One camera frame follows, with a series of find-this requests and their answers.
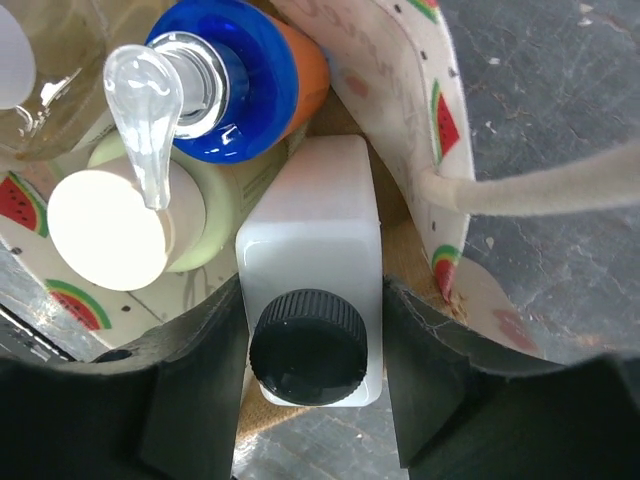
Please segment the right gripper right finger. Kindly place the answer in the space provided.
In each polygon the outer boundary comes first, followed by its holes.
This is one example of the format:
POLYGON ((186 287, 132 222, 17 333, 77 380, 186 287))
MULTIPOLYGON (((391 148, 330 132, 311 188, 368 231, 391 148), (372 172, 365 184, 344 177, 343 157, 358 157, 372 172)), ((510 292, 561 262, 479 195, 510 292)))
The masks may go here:
POLYGON ((639 359, 559 365, 383 284, 383 345, 400 465, 413 479, 635 479, 639 359))

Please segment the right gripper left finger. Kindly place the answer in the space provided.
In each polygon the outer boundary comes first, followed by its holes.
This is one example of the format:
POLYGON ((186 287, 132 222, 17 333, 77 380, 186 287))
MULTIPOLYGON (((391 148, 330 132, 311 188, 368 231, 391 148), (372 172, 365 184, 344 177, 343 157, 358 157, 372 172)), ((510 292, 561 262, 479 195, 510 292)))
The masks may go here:
POLYGON ((248 327, 237 278, 91 363, 1 359, 5 479, 227 479, 248 327))

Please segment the green bottle cream cap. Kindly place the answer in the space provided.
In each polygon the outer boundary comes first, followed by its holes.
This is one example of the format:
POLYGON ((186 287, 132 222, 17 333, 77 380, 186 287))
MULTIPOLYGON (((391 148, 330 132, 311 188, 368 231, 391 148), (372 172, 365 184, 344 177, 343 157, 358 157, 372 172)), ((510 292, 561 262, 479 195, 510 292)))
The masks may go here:
POLYGON ((284 141, 235 164, 206 163, 174 149, 170 204, 152 210, 113 132, 97 144, 85 169, 54 188, 49 233, 62 259, 84 279, 109 290, 138 290, 164 273, 195 270, 217 256, 287 157, 284 141))

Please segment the orange bottle blue pump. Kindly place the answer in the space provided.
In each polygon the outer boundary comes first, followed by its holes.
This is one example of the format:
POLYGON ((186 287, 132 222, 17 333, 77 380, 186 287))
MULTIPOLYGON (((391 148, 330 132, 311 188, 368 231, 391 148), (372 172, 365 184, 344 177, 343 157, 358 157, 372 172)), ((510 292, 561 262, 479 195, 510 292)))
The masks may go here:
POLYGON ((103 69, 106 100, 144 204, 169 206, 172 148, 208 163, 253 159, 326 99, 329 68, 307 36, 245 1, 180 1, 145 44, 103 69))

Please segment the white bottle black cap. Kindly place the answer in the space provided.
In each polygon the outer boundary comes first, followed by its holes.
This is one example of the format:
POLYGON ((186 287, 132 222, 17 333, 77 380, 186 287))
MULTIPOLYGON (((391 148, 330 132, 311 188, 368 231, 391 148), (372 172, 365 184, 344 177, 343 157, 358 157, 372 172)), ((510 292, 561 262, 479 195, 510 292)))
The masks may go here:
POLYGON ((305 140, 239 229, 249 363, 281 406, 362 407, 382 390, 383 266, 368 148, 305 140))

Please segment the clear yellow liquid bottle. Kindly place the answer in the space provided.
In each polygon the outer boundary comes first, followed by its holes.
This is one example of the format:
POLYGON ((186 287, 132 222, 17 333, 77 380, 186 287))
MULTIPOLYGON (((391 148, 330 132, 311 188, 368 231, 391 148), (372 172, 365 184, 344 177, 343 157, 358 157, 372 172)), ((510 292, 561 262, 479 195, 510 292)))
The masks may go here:
POLYGON ((52 160, 87 147, 114 121, 103 67, 116 48, 145 42, 169 1, 4 1, 1 158, 52 160))

